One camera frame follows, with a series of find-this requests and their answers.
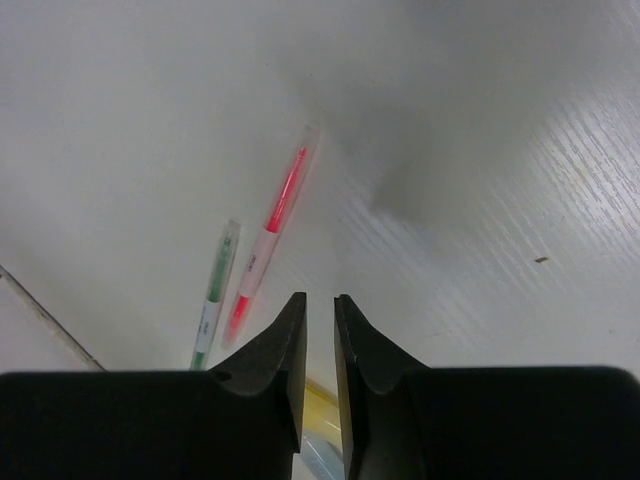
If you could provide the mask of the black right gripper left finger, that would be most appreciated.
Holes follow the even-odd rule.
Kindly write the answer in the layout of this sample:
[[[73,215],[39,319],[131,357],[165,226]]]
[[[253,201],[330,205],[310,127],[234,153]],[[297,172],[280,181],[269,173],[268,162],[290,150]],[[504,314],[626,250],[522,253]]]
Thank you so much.
[[[9,373],[5,479],[287,479],[300,450],[307,297],[207,371]]]

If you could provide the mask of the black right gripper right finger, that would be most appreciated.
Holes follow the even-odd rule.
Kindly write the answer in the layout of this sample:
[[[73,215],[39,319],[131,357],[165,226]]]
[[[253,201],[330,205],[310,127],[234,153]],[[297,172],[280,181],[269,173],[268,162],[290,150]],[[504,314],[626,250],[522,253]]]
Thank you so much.
[[[604,366],[432,368],[334,301],[349,479],[635,479],[639,383]]]

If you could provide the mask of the green pen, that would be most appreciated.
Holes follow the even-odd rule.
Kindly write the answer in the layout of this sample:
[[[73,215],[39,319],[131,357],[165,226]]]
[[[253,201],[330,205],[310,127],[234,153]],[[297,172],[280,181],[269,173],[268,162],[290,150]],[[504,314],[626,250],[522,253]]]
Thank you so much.
[[[216,250],[216,257],[198,325],[190,362],[191,370],[203,370],[206,367],[235,258],[239,233],[240,224],[235,220],[229,220],[225,224]]]

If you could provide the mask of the red pen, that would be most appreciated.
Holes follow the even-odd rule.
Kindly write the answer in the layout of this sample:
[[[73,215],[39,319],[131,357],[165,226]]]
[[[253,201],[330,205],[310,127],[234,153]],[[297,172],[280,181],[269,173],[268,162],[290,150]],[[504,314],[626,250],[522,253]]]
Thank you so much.
[[[277,242],[312,163],[320,136],[321,133],[317,127],[306,125],[300,140],[293,149],[289,168],[277,190],[274,202],[254,242],[243,271],[223,335],[223,345],[226,348],[236,341],[244,326],[252,301],[258,292]]]

